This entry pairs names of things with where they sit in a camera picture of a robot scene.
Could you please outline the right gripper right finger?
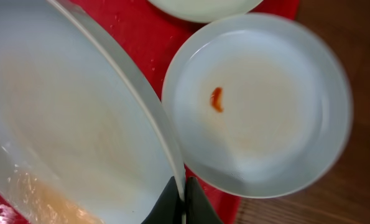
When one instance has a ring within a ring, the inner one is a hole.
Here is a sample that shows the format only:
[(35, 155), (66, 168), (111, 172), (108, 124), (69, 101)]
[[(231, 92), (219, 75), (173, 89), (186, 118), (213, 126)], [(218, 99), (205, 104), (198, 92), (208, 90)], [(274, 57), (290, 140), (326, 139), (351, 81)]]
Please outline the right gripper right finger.
[(196, 177), (186, 182), (185, 211), (188, 224), (223, 224)]

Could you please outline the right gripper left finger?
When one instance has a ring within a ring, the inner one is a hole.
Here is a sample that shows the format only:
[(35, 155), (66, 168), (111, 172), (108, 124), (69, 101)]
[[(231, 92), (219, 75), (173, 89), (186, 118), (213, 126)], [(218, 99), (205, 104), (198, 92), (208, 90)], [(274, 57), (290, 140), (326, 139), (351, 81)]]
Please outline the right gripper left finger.
[(172, 176), (142, 224), (182, 224), (183, 206)]

